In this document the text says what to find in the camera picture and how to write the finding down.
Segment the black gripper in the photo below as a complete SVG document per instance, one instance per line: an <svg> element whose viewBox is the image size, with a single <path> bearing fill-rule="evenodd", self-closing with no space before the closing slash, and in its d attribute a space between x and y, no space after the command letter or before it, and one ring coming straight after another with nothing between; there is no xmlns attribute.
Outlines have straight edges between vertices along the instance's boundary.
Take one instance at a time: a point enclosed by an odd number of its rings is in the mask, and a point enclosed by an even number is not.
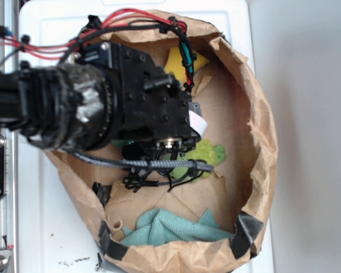
<svg viewBox="0 0 341 273"><path fill-rule="evenodd" d="M205 134L208 123L190 110L190 92L149 54L103 42L84 48L76 63L101 74L97 83L104 108L93 121L97 136L89 149L126 140L152 149L171 141L178 149L190 151Z"/></svg>

